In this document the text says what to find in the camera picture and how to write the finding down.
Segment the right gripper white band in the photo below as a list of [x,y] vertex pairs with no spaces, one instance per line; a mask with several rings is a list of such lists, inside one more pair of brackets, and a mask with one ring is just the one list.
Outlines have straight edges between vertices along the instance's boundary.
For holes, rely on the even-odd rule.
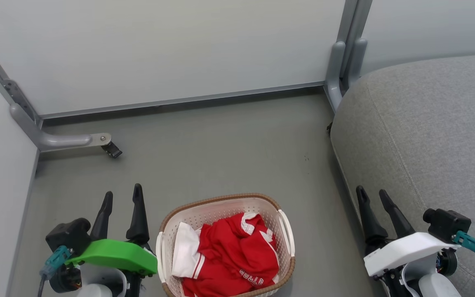
[[445,243],[429,233],[416,233],[386,190],[381,189],[381,203],[397,235],[397,240],[387,244],[388,233],[373,213],[363,186],[357,186],[356,194],[364,252],[370,252],[364,257],[364,266],[368,276],[382,282],[388,297],[460,296],[451,281],[437,271],[438,252],[454,251],[458,245]]

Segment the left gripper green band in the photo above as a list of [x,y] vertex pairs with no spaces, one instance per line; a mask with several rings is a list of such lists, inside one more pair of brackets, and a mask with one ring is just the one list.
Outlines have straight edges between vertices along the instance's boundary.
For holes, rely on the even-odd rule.
[[113,193],[106,192],[90,232],[93,241],[79,256],[66,263],[80,269],[78,297],[141,297],[142,280],[157,274],[157,257],[149,246],[149,229],[141,184],[134,185],[134,210],[127,241],[107,239]]

